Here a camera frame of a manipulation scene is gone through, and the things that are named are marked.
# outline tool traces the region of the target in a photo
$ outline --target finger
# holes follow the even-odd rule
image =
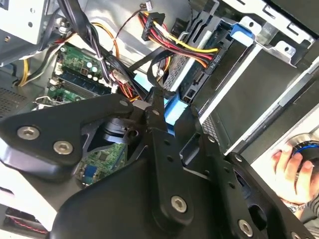
[[[290,155],[291,155],[292,151],[293,151],[293,148],[290,145],[286,144],[282,153],[281,153],[279,162],[277,163],[276,175],[284,177],[285,169],[287,167],[287,163],[290,159]]]
[[[311,178],[310,182],[310,194],[314,198],[319,192],[319,173],[315,174]]]
[[[285,179],[288,182],[293,183],[293,185],[295,184],[296,174],[302,159],[303,156],[300,153],[296,153],[287,163],[287,167],[285,169]]]
[[[296,183],[296,193],[298,196],[305,197],[307,201],[312,199],[310,195],[310,180],[313,172],[313,164],[310,161],[304,162]]]
[[[280,156],[281,156],[281,151],[275,153],[272,157],[271,157],[271,168],[273,169],[274,173],[276,173],[276,167],[277,167],[277,164],[279,162],[279,159],[280,159]]]

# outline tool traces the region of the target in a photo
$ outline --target metal screw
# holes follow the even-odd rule
[[[183,198],[180,196],[173,196],[170,200],[171,205],[173,208],[178,211],[179,213],[186,212],[187,204]]]
[[[24,126],[18,129],[17,135],[25,140],[34,140],[40,136],[40,131],[32,126]]]
[[[252,230],[251,226],[248,224],[248,222],[241,219],[238,221],[238,225],[239,225],[240,230],[244,234],[246,234],[246,236],[248,236],[249,238],[251,238],[253,236],[253,230]]]
[[[57,141],[54,143],[53,149],[58,154],[68,155],[68,154],[72,153],[73,146],[68,141]]]
[[[208,139],[209,139],[209,141],[211,141],[212,143],[214,143],[215,142],[215,139],[212,137],[212,136],[208,136]]]
[[[293,237],[293,239],[300,239],[300,236],[298,236],[295,232],[292,232],[291,236]]]
[[[242,161],[243,161],[243,160],[241,159],[241,157],[238,156],[238,155],[235,155],[235,158],[236,158],[239,162],[242,162]]]
[[[128,106],[129,104],[125,101],[120,101],[120,104],[123,105],[123,106]]]
[[[160,115],[160,113],[159,113],[157,110],[152,110],[152,112],[153,112],[155,115],[157,115],[157,116]]]

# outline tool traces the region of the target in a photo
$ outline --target ventilation grille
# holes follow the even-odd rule
[[[208,108],[208,105],[209,104],[206,103],[204,105],[204,107],[198,112],[199,116],[201,116],[205,112],[206,108]],[[213,136],[214,139],[219,144],[219,140],[217,138],[217,134],[216,134],[216,131],[215,131],[215,128],[213,126],[213,122],[212,122],[212,119],[210,116],[207,117],[207,119],[204,121],[204,123],[201,126],[203,128],[204,133],[209,134],[210,136]]]
[[[0,87],[0,118],[12,114],[26,97]]]
[[[216,134],[216,132],[215,132],[215,129],[214,129],[214,126],[213,126],[213,123],[212,123],[212,121],[211,121],[210,116],[208,116],[207,119],[204,121],[204,123],[202,124],[202,128],[203,128],[204,133],[213,136],[214,139],[215,139],[215,140],[218,142],[218,144],[219,144],[219,140],[218,140],[218,138],[217,138],[217,134]]]

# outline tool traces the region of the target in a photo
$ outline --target cable bundle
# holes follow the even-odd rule
[[[147,12],[139,13],[139,20],[143,27],[145,27],[148,15]],[[162,27],[156,21],[153,21],[153,25],[150,28],[149,39],[171,52],[194,58],[204,68],[206,68],[208,63],[213,59],[214,52],[218,51],[217,48],[198,49],[191,47],[172,36],[167,29],[165,29],[165,25]]]

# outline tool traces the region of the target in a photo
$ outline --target capacitor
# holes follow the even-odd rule
[[[92,66],[93,66],[93,65],[92,65],[91,62],[86,63],[86,67],[87,67],[87,68],[91,68]]]

